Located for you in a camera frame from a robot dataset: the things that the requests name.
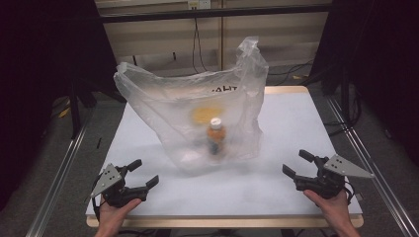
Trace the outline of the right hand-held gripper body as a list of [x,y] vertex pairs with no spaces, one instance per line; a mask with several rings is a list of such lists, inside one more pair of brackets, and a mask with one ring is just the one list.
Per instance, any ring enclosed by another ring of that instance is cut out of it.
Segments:
[[295,175],[294,183],[298,191],[311,190],[322,198],[336,197],[344,188],[347,177],[373,179],[375,175],[355,165],[342,156],[314,156],[317,174],[314,178]]

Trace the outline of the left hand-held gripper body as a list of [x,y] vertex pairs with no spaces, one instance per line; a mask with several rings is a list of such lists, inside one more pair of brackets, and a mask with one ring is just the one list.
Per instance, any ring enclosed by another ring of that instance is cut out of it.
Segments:
[[94,183],[90,194],[92,205],[95,208],[99,207],[96,204],[96,196],[98,195],[101,195],[105,202],[113,207],[123,207],[136,198],[146,201],[148,195],[146,186],[132,189],[126,186],[125,177],[128,172],[127,166],[118,167],[110,163]]

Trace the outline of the translucent white plastic bag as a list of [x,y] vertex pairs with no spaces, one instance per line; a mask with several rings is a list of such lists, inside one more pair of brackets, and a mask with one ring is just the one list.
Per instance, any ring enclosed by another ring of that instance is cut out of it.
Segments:
[[[199,172],[259,155],[258,116],[269,65],[258,42],[257,37],[245,38],[236,49],[235,65],[217,72],[160,77],[127,62],[118,65],[118,90],[178,168]],[[217,155],[210,154],[207,136],[212,118],[220,118],[226,130]]]

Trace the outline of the orange bottle with white cap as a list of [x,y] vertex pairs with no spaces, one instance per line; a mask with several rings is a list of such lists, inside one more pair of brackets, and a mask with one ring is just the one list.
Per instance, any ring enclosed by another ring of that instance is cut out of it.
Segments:
[[207,128],[207,136],[209,140],[209,153],[217,155],[223,147],[223,140],[226,137],[226,130],[220,118],[212,118]]

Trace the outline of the person's right hand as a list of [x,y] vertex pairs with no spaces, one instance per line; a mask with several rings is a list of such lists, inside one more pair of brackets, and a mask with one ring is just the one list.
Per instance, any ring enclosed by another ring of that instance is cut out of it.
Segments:
[[303,194],[321,209],[327,223],[337,232],[344,232],[352,225],[345,191],[330,199],[311,190],[305,190]]

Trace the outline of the person's left hand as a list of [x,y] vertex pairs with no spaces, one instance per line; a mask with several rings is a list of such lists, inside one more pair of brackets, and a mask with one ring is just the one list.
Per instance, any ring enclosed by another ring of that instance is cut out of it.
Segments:
[[126,219],[126,216],[140,204],[141,200],[138,198],[131,200],[121,208],[109,206],[105,202],[100,207],[100,221],[97,232],[119,232]]

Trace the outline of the black metal stand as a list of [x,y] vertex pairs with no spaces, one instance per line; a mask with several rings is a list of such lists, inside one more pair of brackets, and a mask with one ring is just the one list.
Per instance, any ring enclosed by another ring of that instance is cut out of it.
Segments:
[[70,111],[72,119],[72,135],[71,138],[75,139],[81,129],[81,120],[78,107],[78,98],[76,93],[76,83],[71,80],[68,89],[68,96],[70,102]]
[[341,111],[345,124],[351,126],[350,106],[349,106],[349,76],[346,67],[342,68],[341,80]]

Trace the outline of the black curtain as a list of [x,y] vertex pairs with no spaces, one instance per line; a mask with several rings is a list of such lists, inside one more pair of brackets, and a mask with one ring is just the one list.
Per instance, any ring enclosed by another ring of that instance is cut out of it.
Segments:
[[0,211],[41,146],[52,103],[116,91],[95,0],[0,0]]
[[354,83],[419,166],[419,0],[332,0],[309,74]]

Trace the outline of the black horizontal bar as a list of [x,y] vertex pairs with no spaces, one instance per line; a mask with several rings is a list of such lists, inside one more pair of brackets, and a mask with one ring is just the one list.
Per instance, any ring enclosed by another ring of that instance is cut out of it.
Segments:
[[156,13],[138,13],[138,14],[111,14],[111,15],[102,15],[98,17],[97,20],[101,23],[127,23],[127,22],[217,18],[217,17],[240,17],[240,16],[255,16],[255,15],[318,13],[318,12],[328,12],[331,9],[332,9],[331,4],[291,5],[291,6],[254,7],[254,8],[225,8],[225,9],[156,12]]

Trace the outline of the aluminium floor rail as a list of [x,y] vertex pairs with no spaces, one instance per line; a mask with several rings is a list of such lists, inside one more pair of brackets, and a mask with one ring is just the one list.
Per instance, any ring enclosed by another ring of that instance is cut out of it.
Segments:
[[26,237],[43,236],[94,112],[94,109],[87,110],[86,117],[82,122],[80,130],[76,133],[75,137],[71,139],[60,167],[45,198],[43,199],[42,205],[39,208]]
[[419,230],[415,227],[406,209],[396,197],[385,177],[382,175],[365,144],[362,142],[362,139],[359,137],[355,129],[346,123],[346,120],[343,116],[343,109],[334,98],[328,97],[327,103],[336,119],[339,122],[342,122],[344,133],[351,143],[353,149],[357,153],[357,156],[361,160],[363,166],[367,171],[375,175],[373,178],[373,183],[377,189],[377,192],[379,193],[387,209],[400,228],[403,236],[419,237]]

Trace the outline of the white wall power outlet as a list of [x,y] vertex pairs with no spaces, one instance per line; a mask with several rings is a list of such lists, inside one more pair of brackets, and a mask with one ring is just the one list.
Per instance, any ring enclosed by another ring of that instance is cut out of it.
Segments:
[[188,0],[189,10],[204,10],[204,9],[210,9],[210,8],[211,8],[210,0]]

